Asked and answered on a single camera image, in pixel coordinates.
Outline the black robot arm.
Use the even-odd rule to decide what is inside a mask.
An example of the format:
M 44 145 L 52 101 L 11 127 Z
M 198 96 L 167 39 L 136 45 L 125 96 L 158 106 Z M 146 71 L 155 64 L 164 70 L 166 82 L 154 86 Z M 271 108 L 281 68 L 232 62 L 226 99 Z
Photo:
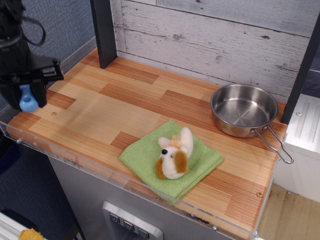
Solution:
M 63 80 L 60 61 L 33 53 L 24 34 L 23 21 L 41 25 L 23 15 L 20 0 L 0 2 L 0 93 L 8 104 L 31 113 L 47 104 L 47 85 Z

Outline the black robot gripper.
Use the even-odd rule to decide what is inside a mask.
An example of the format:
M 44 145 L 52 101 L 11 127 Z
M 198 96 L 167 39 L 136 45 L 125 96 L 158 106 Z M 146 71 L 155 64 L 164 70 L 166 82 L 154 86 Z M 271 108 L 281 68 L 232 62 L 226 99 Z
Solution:
M 63 80 L 60 61 L 31 52 L 25 41 L 0 49 L 0 93 L 7 103 L 20 111 L 20 85 L 29 84 L 38 106 L 47 104 L 46 85 Z

